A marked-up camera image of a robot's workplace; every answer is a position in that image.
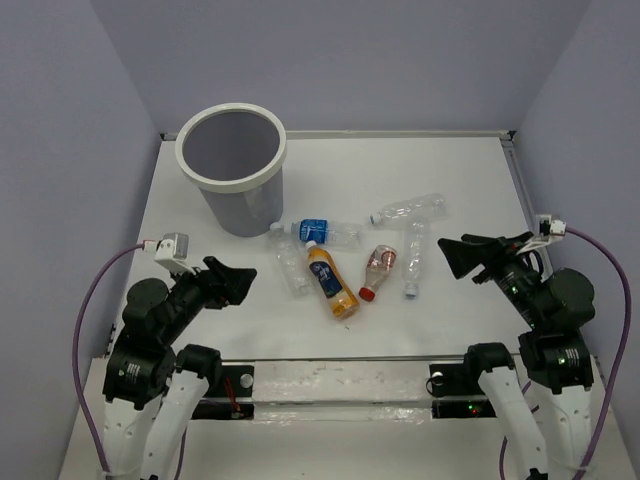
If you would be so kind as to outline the clear bottle white cap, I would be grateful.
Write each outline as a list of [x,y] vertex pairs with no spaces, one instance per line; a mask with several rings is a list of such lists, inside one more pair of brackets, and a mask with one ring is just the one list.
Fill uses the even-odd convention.
[[305,273],[302,256],[297,243],[279,222],[269,226],[268,239],[284,279],[294,297],[311,293],[311,283]]

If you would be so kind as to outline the clear bottle pale cap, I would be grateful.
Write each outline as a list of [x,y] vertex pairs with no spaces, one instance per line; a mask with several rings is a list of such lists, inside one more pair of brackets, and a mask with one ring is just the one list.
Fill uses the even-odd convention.
[[425,252],[428,247],[429,220],[414,216],[407,220],[404,231],[404,255],[402,263],[403,294],[407,300],[419,295],[420,282],[425,270]]

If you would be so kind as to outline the red cap crushed bottle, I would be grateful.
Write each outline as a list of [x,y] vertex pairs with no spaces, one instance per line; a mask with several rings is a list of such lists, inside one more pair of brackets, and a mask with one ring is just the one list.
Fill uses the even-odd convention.
[[366,302],[372,302],[379,288],[393,269],[397,251],[388,245],[378,245],[370,254],[365,268],[365,278],[358,294]]

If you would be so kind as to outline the orange milk tea bottle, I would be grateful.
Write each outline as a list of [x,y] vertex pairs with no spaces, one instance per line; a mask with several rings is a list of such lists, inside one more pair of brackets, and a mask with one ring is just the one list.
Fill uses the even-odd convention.
[[343,280],[334,259],[315,241],[305,244],[307,265],[310,273],[318,282],[335,318],[344,320],[359,309],[359,301]]

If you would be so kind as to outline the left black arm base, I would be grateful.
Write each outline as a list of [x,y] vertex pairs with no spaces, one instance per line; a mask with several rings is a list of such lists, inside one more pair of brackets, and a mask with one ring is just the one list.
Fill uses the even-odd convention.
[[199,401],[192,414],[192,419],[252,420],[255,409],[253,386],[253,364],[224,364],[220,381],[215,387],[210,387]]

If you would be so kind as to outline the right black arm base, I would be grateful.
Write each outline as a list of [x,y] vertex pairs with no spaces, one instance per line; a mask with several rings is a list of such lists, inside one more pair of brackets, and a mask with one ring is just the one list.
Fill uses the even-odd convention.
[[432,398],[431,413],[434,419],[496,417],[490,401],[480,387],[471,381],[461,363],[430,364],[425,388]]

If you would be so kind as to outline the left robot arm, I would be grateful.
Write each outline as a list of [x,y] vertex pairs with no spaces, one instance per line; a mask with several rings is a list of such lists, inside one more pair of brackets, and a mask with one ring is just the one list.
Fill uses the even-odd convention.
[[126,294],[124,323],[108,360],[103,451],[107,479],[165,479],[193,413],[207,395],[223,388],[232,420],[247,419],[218,350],[174,342],[204,310],[240,305],[257,276],[213,256],[203,268],[161,257],[174,284],[157,278],[135,283]]

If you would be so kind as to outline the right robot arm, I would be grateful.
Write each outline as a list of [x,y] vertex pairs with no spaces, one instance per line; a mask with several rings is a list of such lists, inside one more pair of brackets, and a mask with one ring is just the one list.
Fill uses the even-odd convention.
[[529,327],[518,342],[536,413],[504,344],[471,345],[460,366],[462,384],[491,403],[520,478],[587,478],[594,375],[580,329],[595,316],[593,285],[573,269],[545,277],[530,232],[511,238],[465,234],[437,244],[455,278],[493,282]]

